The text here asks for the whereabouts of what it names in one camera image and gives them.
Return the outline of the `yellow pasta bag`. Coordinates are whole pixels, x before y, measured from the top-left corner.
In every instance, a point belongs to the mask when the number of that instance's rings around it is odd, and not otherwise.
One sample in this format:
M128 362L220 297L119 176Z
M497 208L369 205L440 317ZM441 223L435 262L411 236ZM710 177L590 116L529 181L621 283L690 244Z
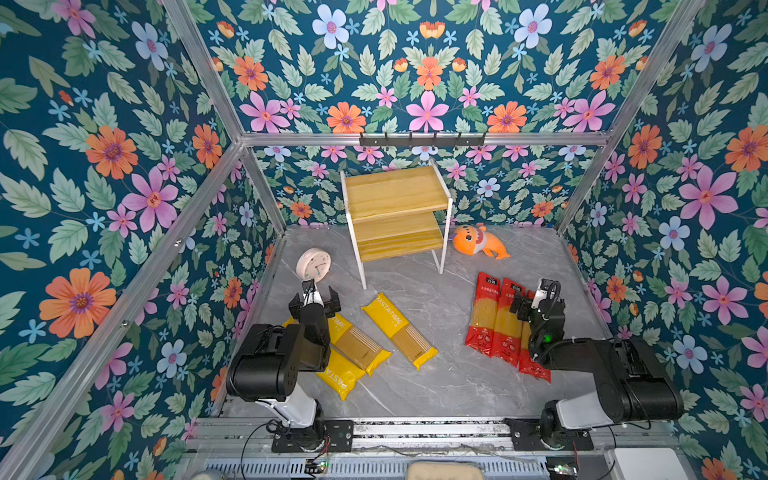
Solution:
M369 377L392 355L339 313L328 320L328 329L335 349Z
M439 354L384 293L361 310L417 370Z
M342 401L345 401L366 373L337 347L341 336L352 327L352 324L342 315L336 314L328 320L328 325L331 339L330 359L326 369L317 373L317 376L333 389Z

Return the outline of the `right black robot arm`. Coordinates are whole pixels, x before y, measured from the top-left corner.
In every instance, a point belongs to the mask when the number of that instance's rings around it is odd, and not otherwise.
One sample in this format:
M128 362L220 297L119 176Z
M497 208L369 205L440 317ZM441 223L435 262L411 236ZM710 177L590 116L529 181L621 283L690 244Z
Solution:
M510 312L530 328L528 358L545 371L589 374L594 389L548 401L535 424L543 446L561 449L591 429L675 421L684 413L678 387L651 348L638 340L565 337L565 301L558 292L515 299Z

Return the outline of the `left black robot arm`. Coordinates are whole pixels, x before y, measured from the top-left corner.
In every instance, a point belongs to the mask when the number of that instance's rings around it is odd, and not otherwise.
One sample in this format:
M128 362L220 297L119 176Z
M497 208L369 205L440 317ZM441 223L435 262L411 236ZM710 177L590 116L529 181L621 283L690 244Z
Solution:
M327 442L322 407L298 379L302 372L322 373L329 366L329 319L341 310L338 293L329 293L328 300L316 290L296 295L289 303L294 322L287 326L252 326L226 378L229 395L269 409L275 432L304 451Z

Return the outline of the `yellow wooden two-tier shelf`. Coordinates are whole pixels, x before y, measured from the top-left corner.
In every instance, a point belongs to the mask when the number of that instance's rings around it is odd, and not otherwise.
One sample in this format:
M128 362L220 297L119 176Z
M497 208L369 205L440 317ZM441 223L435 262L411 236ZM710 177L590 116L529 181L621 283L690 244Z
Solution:
M420 167L340 173L349 236L361 286L367 263L429 252L443 273L454 200L434 160Z

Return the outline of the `pink round alarm clock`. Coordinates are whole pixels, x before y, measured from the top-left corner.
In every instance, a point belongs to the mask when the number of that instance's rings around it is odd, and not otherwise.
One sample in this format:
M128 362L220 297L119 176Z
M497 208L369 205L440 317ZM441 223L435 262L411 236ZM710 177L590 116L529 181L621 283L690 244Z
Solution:
M299 257L295 272L302 281L313 280L318 283L328 275L331 265L332 258L327 251L312 247Z

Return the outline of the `orange fish plush toy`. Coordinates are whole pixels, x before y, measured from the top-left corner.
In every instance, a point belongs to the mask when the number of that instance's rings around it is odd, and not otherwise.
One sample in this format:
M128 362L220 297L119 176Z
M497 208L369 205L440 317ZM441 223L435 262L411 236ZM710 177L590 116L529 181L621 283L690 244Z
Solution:
M483 253L496 260L510 258L501 240L488 232L485 226L459 226L454 233L452 245L457 252L467 256Z

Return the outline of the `white box bottom right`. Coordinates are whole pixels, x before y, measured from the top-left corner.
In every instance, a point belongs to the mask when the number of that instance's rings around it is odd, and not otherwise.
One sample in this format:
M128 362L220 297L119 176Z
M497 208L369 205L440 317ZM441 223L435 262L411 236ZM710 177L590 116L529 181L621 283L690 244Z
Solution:
M618 448L608 453L609 479L683 480L689 476L671 448Z

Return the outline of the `beige padded object bottom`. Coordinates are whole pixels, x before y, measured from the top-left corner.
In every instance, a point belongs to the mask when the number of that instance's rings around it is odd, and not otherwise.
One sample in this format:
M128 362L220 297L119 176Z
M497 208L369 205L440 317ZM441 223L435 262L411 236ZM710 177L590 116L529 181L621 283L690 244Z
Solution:
M418 461L410 464L406 480L485 480L482 470L460 462Z

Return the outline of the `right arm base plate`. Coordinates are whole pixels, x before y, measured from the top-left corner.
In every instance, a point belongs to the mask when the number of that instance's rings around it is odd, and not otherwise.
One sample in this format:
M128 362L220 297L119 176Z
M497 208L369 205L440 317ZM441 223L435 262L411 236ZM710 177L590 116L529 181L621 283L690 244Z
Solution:
M518 452L533 451L593 451L594 443L587 430L562 430L549 425L541 426L539 420L504 418L509 428L513 449Z

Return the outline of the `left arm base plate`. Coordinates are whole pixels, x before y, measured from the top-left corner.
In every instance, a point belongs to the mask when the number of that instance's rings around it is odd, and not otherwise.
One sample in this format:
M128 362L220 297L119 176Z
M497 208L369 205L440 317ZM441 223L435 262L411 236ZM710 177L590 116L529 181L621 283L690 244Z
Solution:
M307 428L282 427L274 434L272 453L348 453L352 451L355 423L323 420Z

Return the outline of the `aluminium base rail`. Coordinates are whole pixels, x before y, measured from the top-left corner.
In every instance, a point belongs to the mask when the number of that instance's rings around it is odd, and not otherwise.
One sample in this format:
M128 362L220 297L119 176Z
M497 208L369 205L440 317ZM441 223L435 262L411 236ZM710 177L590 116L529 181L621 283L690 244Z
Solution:
M607 452L619 448L680 448L667 422L592 427L543 438L524 417L358 417L330 419L316 440L265 425L264 418L201 420L189 453L533 453Z

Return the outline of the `black wall hook rail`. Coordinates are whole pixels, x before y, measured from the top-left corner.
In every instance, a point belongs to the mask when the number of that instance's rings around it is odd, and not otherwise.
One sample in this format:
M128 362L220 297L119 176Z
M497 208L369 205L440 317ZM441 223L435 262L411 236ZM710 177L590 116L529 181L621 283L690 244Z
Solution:
M360 146L371 147L475 147L485 144L485 134L464 134L464 133L377 133L360 134L358 142Z

